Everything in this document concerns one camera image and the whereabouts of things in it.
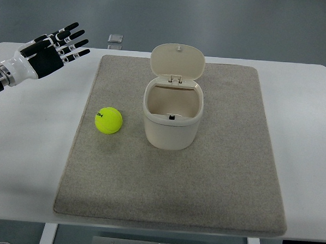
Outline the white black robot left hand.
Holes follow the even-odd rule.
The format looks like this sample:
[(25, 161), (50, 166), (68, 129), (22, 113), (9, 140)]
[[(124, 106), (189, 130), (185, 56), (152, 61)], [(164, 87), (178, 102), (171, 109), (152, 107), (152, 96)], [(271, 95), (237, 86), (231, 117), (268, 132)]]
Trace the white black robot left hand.
[(11, 59), (0, 63), (0, 89), (16, 86), (26, 79), (41, 79), (89, 54), (89, 49), (82, 48), (87, 39), (73, 43), (85, 34), (84, 30), (72, 32), (78, 26), (79, 23), (72, 23), (20, 46)]

